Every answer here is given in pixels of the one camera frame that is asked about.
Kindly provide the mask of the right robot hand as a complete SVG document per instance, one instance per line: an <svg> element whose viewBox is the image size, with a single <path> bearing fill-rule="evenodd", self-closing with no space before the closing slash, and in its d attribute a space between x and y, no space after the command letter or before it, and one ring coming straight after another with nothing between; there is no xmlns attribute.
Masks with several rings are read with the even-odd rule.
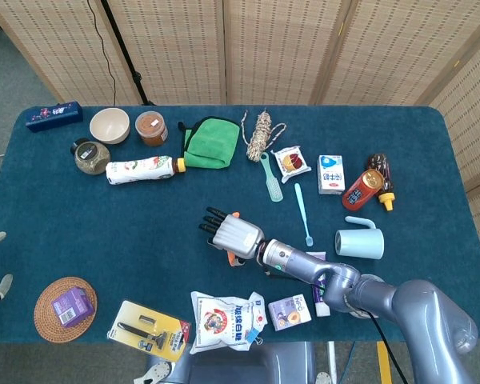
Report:
<svg viewBox="0 0 480 384"><path fill-rule="evenodd" d="M199 228L210 236L207 244L226 252L231 267L243 266L248 260L258 257L260 247L265 241L263 231L256 225L239 217L239 214L227 214L208 206L208 215Z"/></svg>

